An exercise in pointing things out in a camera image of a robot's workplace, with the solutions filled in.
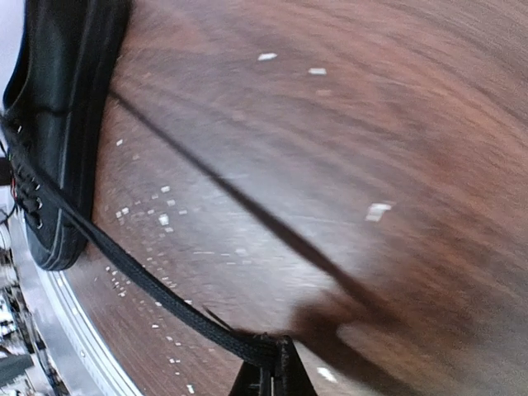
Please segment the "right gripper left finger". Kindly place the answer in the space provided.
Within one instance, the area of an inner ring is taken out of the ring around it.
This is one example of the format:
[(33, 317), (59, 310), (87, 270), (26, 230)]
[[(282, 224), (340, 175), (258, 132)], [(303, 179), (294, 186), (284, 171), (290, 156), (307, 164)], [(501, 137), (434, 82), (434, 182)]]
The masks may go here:
[(243, 362), (233, 384), (233, 396), (272, 396), (271, 372)]

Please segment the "black sneaker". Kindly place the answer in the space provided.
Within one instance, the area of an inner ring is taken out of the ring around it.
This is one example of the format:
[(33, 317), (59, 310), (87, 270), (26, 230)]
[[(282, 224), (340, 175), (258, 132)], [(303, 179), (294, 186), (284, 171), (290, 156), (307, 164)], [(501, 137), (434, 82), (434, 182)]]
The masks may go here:
[(88, 243), (182, 322), (247, 363), (270, 369), (273, 342), (230, 332), (150, 274), (92, 222), (98, 140), (128, 1), (28, 1), (1, 126), (35, 263), (63, 271)]

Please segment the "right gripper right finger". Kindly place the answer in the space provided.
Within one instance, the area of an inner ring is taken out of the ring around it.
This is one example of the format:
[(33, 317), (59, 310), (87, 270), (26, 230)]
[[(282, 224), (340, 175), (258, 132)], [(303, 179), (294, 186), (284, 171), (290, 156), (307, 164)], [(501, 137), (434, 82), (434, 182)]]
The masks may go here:
[(278, 342), (278, 360), (273, 375), (274, 395), (317, 396), (291, 337)]

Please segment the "aluminium front rail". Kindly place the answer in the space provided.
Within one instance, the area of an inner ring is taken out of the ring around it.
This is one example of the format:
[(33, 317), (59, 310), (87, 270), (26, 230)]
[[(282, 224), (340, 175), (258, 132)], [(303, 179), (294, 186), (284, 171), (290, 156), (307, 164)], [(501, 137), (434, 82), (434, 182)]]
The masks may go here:
[(25, 221), (9, 221), (22, 294), (49, 357), (72, 395), (140, 395), (84, 312), (63, 272), (41, 270), (26, 241)]

